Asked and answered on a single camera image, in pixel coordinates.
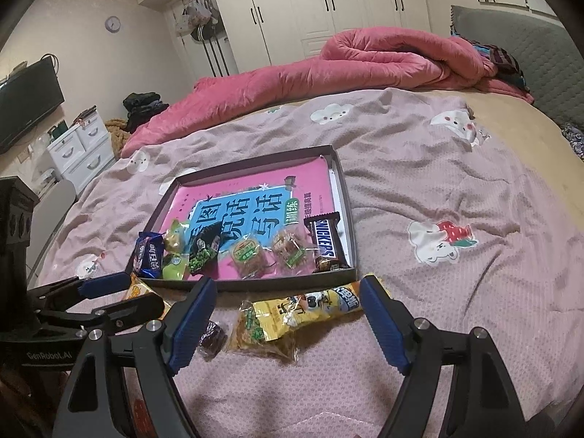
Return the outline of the clear nut candy packet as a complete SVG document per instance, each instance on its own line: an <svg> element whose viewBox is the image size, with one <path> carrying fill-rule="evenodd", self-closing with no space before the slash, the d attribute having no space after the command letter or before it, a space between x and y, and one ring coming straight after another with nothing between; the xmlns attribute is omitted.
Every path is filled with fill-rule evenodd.
<svg viewBox="0 0 584 438"><path fill-rule="evenodd" d="M306 261L304 240L293 228L284 227L274 235L271 251L283 272L297 273Z"/></svg>

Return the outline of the white drawer cabinet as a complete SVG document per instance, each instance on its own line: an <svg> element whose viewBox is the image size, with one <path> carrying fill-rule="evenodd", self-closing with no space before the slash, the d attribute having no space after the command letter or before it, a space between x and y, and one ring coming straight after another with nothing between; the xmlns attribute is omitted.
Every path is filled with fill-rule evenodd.
<svg viewBox="0 0 584 438"><path fill-rule="evenodd" d="M82 112L51 141L47 153L58 176L70 181L78 196L115 160L111 135L96 106Z"/></svg>

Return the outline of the white wardrobe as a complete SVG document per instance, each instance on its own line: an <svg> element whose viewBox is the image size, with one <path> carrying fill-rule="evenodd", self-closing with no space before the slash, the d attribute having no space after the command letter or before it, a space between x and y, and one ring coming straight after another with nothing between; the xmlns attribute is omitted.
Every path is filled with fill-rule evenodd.
<svg viewBox="0 0 584 438"><path fill-rule="evenodd" d="M431 29L427 0L217 0L240 72L320 53L358 28Z"/></svg>

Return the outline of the lilac patterned bedspread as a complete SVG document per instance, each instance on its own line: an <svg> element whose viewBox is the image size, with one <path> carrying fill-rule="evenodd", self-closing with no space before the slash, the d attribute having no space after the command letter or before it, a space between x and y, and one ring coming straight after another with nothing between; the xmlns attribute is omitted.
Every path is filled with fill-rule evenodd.
<svg viewBox="0 0 584 438"><path fill-rule="evenodd" d="M341 161L358 269L412 314L492 335L526 416L583 385L583 165L529 104L398 89L281 106L142 148L85 189L39 275L125 268L175 174L313 145ZM298 332L299 360L194 358L176 383L206 437L373 437L396 399L363 314Z"/></svg>

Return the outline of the orange rice cracker packet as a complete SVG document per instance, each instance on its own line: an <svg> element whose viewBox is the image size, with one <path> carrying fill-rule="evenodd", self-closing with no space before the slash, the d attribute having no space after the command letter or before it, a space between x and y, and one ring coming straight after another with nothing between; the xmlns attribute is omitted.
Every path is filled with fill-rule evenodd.
<svg viewBox="0 0 584 438"><path fill-rule="evenodd" d="M165 300L161 295L157 294L153 288L149 287L143 280L141 280L136 274L131 274L131 283L129 289L126 291L124 300L132 300L135 297L143 297L148 294L154 294L163 303L163 311L160 319L163 319L170 310L171 304Z"/></svg>

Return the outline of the dark patterned pillow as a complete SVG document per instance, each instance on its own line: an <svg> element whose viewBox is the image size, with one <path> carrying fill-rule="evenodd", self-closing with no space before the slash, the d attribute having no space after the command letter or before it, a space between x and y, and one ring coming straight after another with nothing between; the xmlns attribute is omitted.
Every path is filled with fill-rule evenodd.
<svg viewBox="0 0 584 438"><path fill-rule="evenodd" d="M573 149L574 153L581 159L584 160L584 134L580 128L576 127L574 124L565 124L561 128L562 135L569 142L569 145Z"/></svg>

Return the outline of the pile of dark clothes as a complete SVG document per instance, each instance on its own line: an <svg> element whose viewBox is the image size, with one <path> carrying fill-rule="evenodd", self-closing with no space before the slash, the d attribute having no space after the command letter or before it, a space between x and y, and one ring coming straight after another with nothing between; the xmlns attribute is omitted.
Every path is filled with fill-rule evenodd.
<svg viewBox="0 0 584 438"><path fill-rule="evenodd" d="M123 106L128 112L126 130L131 134L169 107L163 103L160 94L155 92L131 93L123 100Z"/></svg>

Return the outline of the round green label pastry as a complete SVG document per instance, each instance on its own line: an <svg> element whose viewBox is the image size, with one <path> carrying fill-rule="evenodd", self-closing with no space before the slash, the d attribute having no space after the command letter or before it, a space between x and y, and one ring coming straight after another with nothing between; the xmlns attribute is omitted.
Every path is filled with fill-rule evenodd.
<svg viewBox="0 0 584 438"><path fill-rule="evenodd" d="M230 247L231 262L241 279L259 278L267 271L264 249L253 235L242 236Z"/></svg>

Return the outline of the black snack packet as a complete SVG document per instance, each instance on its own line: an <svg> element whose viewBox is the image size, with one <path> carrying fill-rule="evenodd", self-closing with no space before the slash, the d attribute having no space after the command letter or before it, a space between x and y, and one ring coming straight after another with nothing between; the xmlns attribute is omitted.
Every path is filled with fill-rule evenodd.
<svg viewBox="0 0 584 438"><path fill-rule="evenodd" d="M202 273L216 260L222 243L222 225L215 223L202 228L192 239L188 270L191 275Z"/></svg>

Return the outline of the green jelly packet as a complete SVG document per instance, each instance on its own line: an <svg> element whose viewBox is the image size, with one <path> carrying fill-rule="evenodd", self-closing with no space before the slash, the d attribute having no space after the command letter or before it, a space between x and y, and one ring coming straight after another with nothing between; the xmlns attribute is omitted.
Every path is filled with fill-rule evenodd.
<svg viewBox="0 0 584 438"><path fill-rule="evenodd" d="M188 225L174 219L163 234L164 254L162 257L163 280L182 281L188 265L185 231Z"/></svg>

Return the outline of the hanging bags on door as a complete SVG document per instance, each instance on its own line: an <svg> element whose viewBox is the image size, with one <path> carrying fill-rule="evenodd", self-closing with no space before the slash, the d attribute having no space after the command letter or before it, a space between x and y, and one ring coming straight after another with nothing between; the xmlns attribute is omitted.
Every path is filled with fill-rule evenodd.
<svg viewBox="0 0 584 438"><path fill-rule="evenodd" d="M178 36L190 35L196 42L203 43L225 32L219 10L211 0L190 0L175 20Z"/></svg>

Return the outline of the yellow long snack packet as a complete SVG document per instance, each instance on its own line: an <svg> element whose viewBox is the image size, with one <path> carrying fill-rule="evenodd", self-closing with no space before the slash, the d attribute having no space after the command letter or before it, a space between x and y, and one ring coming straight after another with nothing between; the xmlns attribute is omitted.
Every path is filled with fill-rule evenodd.
<svg viewBox="0 0 584 438"><path fill-rule="evenodd" d="M312 323L361 311L359 292L360 281L284 299L255 301L253 308L270 341Z"/></svg>

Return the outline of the brown knitted blanket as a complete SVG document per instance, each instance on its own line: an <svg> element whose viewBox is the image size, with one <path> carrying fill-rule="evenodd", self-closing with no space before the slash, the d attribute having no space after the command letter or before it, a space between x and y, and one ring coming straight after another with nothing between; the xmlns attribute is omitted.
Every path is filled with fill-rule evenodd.
<svg viewBox="0 0 584 438"><path fill-rule="evenodd" d="M127 124L128 122L122 119L111 119L104 122L106 130L110 134L115 159L121 157L122 149L131 136L127 131Z"/></svg>

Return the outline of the Snickers bar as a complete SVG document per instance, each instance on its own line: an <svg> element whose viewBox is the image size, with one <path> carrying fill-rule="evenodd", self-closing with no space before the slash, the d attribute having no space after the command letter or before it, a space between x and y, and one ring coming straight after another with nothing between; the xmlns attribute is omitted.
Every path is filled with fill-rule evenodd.
<svg viewBox="0 0 584 438"><path fill-rule="evenodd" d="M349 268L338 234L339 212L326 212L308 216L304 225L316 247L315 265L317 272L328 272Z"/></svg>

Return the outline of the round wall clock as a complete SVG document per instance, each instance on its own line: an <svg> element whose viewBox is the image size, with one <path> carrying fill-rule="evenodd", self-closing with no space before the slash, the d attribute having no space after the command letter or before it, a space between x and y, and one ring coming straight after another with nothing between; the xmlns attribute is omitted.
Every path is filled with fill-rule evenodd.
<svg viewBox="0 0 584 438"><path fill-rule="evenodd" d="M105 21L105 28L111 34L118 33L121 27L121 20L117 16L110 16Z"/></svg>

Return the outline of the small dark foil candy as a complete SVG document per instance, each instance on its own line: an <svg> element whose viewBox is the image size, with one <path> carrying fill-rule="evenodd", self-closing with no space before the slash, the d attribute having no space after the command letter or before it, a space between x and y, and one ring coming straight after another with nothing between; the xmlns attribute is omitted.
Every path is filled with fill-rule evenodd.
<svg viewBox="0 0 584 438"><path fill-rule="evenodd" d="M197 351L206 361L211 361L222 351L228 339L227 332L220 324L209 321L199 340Z"/></svg>

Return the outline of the blue Oreo packet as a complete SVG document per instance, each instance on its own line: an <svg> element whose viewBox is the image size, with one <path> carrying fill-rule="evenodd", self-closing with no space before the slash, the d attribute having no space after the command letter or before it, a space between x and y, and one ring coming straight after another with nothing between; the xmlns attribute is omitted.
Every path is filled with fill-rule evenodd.
<svg viewBox="0 0 584 438"><path fill-rule="evenodd" d="M160 233L141 231L137 238L132 270L141 278L160 279L164 240Z"/></svg>

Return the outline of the dark shallow box tray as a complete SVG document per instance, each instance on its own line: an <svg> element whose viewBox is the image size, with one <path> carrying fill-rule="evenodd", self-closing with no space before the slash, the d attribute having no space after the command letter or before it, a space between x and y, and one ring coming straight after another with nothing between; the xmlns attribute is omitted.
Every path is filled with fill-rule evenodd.
<svg viewBox="0 0 584 438"><path fill-rule="evenodd" d="M338 236L347 268L293 274L273 267L259 278L239 276L228 253L238 240L251 234L268 248L287 224L301 226L307 216L328 212L339 214ZM313 291L357 278L349 192L331 145L261 155L178 176L167 186L145 229L163 234L176 220L186 226L185 239L204 226L223 226L227 238L206 272L221 292Z"/></svg>

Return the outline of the black television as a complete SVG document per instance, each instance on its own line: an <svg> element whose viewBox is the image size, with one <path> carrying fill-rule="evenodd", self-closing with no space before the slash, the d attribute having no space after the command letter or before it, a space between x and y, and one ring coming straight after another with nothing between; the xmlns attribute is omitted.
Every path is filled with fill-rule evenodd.
<svg viewBox="0 0 584 438"><path fill-rule="evenodd" d="M1 86L1 153L64 102L53 61L44 57L20 70Z"/></svg>

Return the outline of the pink Chinese workbook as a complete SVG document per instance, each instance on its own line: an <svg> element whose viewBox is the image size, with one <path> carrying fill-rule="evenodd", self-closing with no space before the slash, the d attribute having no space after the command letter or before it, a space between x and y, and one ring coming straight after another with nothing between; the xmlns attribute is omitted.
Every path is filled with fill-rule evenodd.
<svg viewBox="0 0 584 438"><path fill-rule="evenodd" d="M331 168L323 155L264 164L188 183L184 176L168 189L169 199L151 229L165 233L174 219L188 225L185 239L204 226L221 222L226 239L210 275L219 281L240 279L228 253L242 236L252 234L264 247L289 223L335 210Z"/></svg>

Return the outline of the folded colourful clothes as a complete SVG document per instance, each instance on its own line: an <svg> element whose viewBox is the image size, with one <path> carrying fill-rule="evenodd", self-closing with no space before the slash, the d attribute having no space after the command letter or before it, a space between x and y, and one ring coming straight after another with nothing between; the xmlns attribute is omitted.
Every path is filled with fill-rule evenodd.
<svg viewBox="0 0 584 438"><path fill-rule="evenodd" d="M482 57L488 59L497 68L497 77L508 84L516 86L524 92L530 92L524 71L520 69L517 60L503 47L486 45L476 41L470 42Z"/></svg>

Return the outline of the pink quilt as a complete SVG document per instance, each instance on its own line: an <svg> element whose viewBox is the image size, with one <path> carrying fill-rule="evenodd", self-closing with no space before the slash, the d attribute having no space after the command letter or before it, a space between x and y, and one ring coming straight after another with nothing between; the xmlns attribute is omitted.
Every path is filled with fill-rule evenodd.
<svg viewBox="0 0 584 438"><path fill-rule="evenodd" d="M121 155L184 138L278 103L361 89L463 90L532 103L526 90L503 81L498 68L458 36L398 27L340 32L316 57L227 77L201 78L183 100L142 124Z"/></svg>

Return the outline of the grey padded headboard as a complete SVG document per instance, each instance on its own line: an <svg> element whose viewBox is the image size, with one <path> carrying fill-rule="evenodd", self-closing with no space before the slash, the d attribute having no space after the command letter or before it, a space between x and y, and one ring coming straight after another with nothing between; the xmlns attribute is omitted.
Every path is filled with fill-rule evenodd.
<svg viewBox="0 0 584 438"><path fill-rule="evenodd" d="M539 111L560 126L583 128L583 57L566 29L499 10L453 5L450 14L453 32L517 60Z"/></svg>

